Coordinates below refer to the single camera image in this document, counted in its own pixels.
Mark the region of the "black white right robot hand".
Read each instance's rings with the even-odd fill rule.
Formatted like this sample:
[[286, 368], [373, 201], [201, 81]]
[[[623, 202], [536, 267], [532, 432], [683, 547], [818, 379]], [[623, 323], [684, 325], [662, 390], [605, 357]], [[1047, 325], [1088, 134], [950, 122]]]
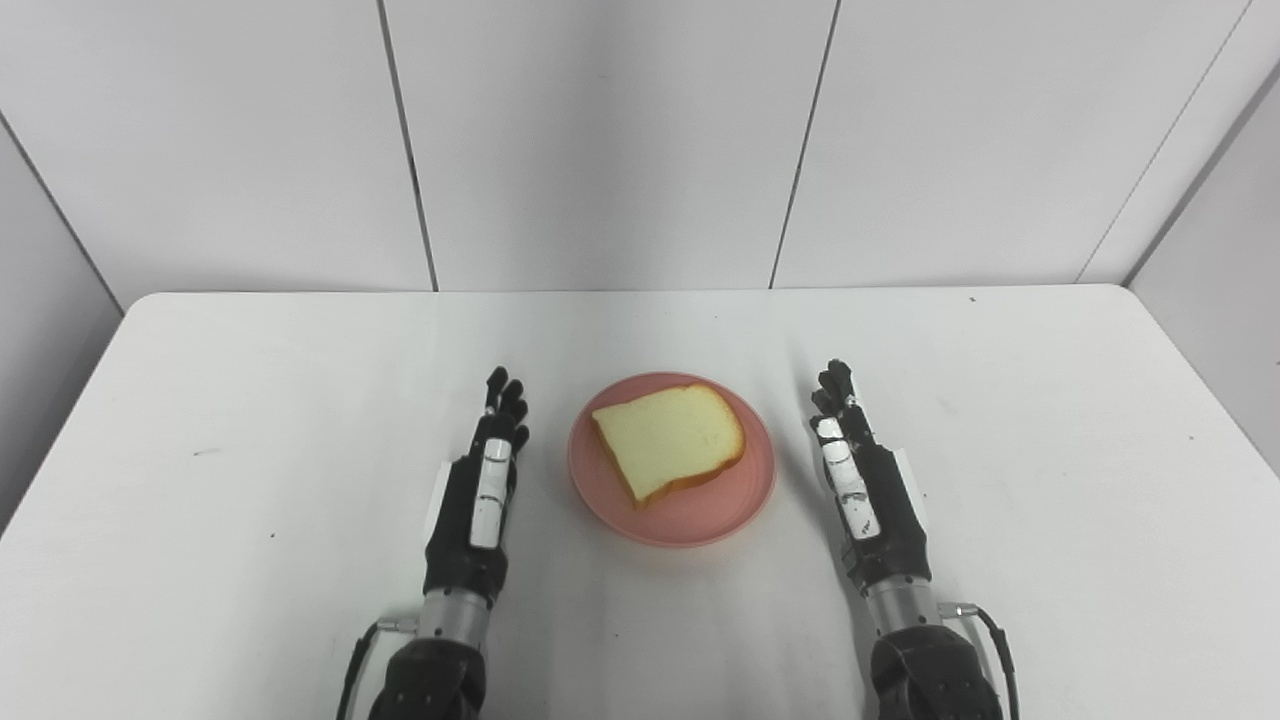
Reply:
[[863, 596], [895, 578], [929, 582], [927, 533], [900, 454], [876, 439], [846, 363], [831, 360], [818, 383], [809, 424], [844, 527], [847, 578]]

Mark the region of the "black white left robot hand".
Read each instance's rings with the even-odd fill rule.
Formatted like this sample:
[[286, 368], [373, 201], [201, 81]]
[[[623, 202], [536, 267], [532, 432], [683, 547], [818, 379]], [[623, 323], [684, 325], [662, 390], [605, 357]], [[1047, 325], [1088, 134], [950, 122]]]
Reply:
[[483, 415], [468, 450], [445, 465], [430, 539], [422, 592], [466, 591], [492, 609], [503, 591], [509, 560], [504, 537], [518, 483], [517, 460], [529, 442], [524, 383], [504, 366], [486, 379]]

